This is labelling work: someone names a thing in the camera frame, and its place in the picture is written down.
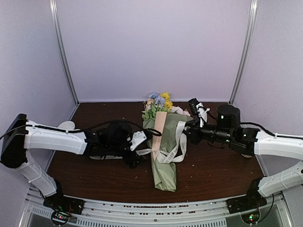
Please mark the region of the white printed ribbon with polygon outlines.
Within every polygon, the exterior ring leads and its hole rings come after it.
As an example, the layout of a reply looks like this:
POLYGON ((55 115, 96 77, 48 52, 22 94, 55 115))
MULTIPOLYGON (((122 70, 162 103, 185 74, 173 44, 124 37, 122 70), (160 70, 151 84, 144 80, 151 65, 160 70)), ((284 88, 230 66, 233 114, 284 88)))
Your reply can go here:
POLYGON ((161 136, 153 136, 151 147, 137 150, 140 156, 151 154, 161 164, 182 162, 187 152, 187 137, 183 132, 184 121, 172 121, 165 124, 161 136))

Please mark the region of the pink rose stem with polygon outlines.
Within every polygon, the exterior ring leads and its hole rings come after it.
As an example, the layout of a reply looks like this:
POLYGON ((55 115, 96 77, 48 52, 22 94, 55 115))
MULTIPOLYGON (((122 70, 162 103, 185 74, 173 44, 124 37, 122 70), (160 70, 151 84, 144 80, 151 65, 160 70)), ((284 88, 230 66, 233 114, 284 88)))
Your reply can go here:
POLYGON ((175 114, 190 116, 190 113, 188 112, 188 110, 183 110, 179 106, 172 106, 171 109, 170 109, 170 112, 175 113, 175 114))

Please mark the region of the pink wrapping paper sheet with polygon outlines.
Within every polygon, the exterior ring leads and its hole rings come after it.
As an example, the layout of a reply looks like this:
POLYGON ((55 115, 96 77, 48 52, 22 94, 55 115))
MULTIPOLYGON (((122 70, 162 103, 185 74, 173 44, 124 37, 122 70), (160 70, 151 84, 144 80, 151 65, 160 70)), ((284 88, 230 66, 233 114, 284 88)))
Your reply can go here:
POLYGON ((154 118, 143 122, 145 129, 155 129, 161 136, 153 136, 147 142, 144 154, 151 155, 151 166, 154 187, 161 191, 175 192, 177 189, 176 163, 184 160, 187 152, 187 137, 184 130, 191 116, 157 112, 154 118))

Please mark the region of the pale yellow flower stem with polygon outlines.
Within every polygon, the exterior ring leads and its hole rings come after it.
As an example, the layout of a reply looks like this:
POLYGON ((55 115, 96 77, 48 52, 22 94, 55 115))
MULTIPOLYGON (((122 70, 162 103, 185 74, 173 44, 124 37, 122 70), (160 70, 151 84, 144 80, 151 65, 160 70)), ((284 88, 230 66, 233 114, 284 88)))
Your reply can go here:
POLYGON ((148 105, 142 111, 142 118, 144 121, 148 119, 155 119, 157 112, 170 112, 170 109, 161 105, 148 105))

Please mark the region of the peach flower stem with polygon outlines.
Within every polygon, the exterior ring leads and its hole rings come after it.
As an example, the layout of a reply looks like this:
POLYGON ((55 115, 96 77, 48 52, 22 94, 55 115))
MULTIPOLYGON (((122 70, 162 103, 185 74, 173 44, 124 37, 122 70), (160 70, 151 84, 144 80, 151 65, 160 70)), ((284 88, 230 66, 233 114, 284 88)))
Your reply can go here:
POLYGON ((152 98, 148 98, 147 100, 144 101, 144 110, 148 111, 151 109, 151 106, 155 103, 155 100, 152 98))

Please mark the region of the blue flower stem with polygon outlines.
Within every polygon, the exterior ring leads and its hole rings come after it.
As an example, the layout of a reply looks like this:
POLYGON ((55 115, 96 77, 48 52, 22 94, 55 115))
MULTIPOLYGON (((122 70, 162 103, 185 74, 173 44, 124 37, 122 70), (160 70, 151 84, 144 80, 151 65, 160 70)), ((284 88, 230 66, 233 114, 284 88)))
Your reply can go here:
POLYGON ((156 105, 164 106, 165 98, 163 98, 159 93, 152 92, 148 94, 149 101, 154 102, 156 105))

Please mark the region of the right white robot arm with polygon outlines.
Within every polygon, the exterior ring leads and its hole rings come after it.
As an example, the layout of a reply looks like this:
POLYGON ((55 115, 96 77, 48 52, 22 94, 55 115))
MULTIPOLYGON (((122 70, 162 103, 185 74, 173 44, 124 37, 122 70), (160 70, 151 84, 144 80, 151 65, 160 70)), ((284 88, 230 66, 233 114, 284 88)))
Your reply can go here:
POLYGON ((207 118, 211 116, 209 109, 195 98, 189 102, 189 107, 196 120, 186 123, 186 135, 191 143, 198 144, 206 140, 209 145, 221 143, 244 156, 272 155, 289 157, 299 162, 277 174, 255 179, 243 197, 246 208, 254 208, 261 198, 276 192, 298 186, 303 183, 303 138, 302 136, 273 133, 263 126, 253 122, 241 122, 240 110, 230 104, 219 105, 214 117, 215 124, 210 124, 207 118))

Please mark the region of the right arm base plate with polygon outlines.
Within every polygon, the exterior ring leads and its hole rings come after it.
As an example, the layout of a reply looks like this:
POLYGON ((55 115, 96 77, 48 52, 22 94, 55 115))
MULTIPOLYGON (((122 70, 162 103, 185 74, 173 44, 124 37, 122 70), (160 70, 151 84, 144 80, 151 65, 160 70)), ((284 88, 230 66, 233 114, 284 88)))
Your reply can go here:
POLYGON ((263 197, 254 198, 245 195, 228 199, 226 204, 230 214, 240 213, 241 220, 245 224, 253 225, 261 220, 260 207, 267 205, 267 200, 263 197))

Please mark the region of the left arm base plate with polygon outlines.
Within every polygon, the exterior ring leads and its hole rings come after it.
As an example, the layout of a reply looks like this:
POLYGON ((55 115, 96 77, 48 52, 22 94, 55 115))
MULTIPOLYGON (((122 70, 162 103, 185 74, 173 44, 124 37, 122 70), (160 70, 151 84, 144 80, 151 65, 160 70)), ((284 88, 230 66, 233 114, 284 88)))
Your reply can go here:
POLYGON ((81 199, 64 197, 63 204, 59 205, 44 199, 43 205, 51 208, 50 220, 55 226, 63 226, 71 221, 76 221, 75 215, 81 215, 85 201, 81 199))

